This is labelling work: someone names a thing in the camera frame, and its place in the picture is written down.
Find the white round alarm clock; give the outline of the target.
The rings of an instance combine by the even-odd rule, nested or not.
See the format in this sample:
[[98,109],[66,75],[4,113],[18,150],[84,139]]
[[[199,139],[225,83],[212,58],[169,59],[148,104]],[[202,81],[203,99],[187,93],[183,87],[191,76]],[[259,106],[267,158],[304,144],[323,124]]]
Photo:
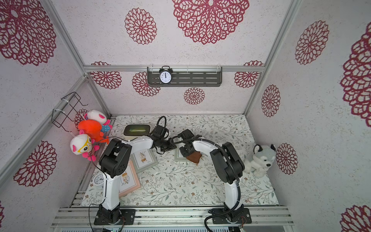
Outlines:
[[105,175],[104,173],[98,173],[93,178],[93,186],[97,188],[103,188],[105,183]]

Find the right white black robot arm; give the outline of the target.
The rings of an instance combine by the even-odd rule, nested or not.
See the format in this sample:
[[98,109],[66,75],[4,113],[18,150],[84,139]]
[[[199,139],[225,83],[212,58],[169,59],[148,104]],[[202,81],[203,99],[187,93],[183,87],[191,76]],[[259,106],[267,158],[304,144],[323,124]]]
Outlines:
[[200,135],[193,135],[188,129],[170,138],[169,141],[172,145],[184,144],[181,148],[187,157],[195,152],[207,155],[214,165],[217,176],[224,183],[224,204],[227,210],[236,211],[241,207],[240,178],[245,166],[232,143],[219,145]]

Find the red plush toy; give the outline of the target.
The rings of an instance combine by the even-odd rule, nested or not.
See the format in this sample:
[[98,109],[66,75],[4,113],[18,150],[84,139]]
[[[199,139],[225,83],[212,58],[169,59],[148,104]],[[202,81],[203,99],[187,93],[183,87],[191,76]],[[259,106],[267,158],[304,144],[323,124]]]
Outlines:
[[92,119],[82,120],[78,123],[78,130],[82,134],[87,134],[96,143],[107,143],[109,144],[109,138],[104,138],[102,125]]

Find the pink picture frame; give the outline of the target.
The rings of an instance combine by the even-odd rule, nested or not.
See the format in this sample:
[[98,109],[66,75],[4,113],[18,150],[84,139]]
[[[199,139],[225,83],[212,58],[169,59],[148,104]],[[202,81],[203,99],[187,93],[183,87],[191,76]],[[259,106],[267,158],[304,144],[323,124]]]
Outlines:
[[135,172],[134,164],[132,160],[129,160],[126,170],[120,177],[119,197],[124,197],[140,187],[141,184]]

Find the white plush with yellow glasses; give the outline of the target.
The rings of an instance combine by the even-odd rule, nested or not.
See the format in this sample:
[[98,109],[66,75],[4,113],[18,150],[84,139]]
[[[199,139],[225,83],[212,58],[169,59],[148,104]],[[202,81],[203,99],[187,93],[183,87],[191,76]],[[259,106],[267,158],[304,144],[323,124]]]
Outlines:
[[82,155],[83,158],[95,162],[97,157],[95,152],[100,146],[94,145],[95,140],[87,134],[79,134],[70,141],[70,149],[75,155]]

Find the grey wall shelf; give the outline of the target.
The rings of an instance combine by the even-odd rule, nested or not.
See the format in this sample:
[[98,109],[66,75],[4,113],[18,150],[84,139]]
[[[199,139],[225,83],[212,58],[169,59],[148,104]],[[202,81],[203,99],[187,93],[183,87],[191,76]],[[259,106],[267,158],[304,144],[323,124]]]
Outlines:
[[222,67],[211,71],[200,72],[186,69],[184,72],[173,69],[173,80],[170,84],[162,84],[159,80],[160,68],[147,68],[147,84],[150,87],[220,87],[222,84]]

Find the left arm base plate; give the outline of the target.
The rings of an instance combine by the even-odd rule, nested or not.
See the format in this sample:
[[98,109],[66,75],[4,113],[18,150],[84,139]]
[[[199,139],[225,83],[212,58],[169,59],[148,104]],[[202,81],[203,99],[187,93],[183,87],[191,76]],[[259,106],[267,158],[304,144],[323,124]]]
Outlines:
[[120,205],[108,210],[99,205],[94,225],[132,225],[134,223],[135,209],[120,209]]

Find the cream box with green lid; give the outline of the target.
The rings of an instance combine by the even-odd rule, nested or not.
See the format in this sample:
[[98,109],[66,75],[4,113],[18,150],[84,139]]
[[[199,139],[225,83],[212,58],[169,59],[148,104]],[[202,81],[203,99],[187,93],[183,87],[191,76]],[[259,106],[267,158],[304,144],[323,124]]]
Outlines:
[[151,131],[149,124],[128,124],[123,130],[123,139],[127,141],[134,140],[138,137],[148,135]]

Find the white pink plush top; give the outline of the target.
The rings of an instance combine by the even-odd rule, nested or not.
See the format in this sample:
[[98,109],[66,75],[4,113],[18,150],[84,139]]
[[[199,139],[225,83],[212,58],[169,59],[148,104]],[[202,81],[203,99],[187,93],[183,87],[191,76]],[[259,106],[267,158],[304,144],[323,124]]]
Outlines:
[[84,119],[95,120],[103,126],[108,126],[111,122],[104,113],[98,110],[88,111],[87,113],[84,114]]

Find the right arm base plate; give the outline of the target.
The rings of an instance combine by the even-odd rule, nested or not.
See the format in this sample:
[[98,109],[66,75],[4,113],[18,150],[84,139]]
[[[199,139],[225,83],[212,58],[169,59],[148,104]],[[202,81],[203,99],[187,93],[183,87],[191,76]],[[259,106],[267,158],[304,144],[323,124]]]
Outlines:
[[206,218],[206,221],[213,221],[213,224],[251,224],[252,218],[250,211],[244,205],[241,205],[236,210],[226,213],[228,207],[224,205],[223,208],[212,208],[208,211],[210,216]]

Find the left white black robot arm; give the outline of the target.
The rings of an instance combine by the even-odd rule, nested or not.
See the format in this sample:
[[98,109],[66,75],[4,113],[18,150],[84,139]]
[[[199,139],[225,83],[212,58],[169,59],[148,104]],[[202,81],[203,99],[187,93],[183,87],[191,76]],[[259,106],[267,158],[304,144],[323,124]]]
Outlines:
[[100,157],[100,170],[105,175],[103,185],[104,198],[101,207],[113,211],[120,208],[119,183],[122,174],[126,171],[130,156],[133,153],[152,148],[159,148],[162,152],[176,149],[167,140],[167,119],[162,116],[158,119],[155,128],[150,134],[126,141],[120,137],[112,137],[108,146]]

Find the black alarm clock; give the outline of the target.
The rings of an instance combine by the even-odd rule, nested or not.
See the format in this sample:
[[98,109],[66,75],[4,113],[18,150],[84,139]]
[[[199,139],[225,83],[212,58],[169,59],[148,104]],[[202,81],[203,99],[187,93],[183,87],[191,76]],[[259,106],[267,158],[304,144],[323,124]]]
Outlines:
[[159,70],[159,80],[162,84],[170,84],[173,80],[173,69],[170,66],[162,66]]

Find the grey husky plush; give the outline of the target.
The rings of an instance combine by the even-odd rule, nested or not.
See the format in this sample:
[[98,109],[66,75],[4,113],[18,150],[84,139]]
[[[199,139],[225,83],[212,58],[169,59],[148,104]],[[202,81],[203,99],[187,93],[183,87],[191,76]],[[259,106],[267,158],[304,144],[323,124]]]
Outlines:
[[256,178],[262,178],[272,167],[276,159],[276,147],[271,145],[254,146],[253,154],[244,161],[244,172],[252,173]]

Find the brown cloth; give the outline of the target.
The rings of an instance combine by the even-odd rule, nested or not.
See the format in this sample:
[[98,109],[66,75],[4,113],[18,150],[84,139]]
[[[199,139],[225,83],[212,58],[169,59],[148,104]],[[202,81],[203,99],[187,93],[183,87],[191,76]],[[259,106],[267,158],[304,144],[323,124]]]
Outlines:
[[196,151],[196,152],[193,152],[192,154],[186,156],[186,159],[195,163],[195,164],[199,164],[201,157],[202,157],[202,154],[200,152]]

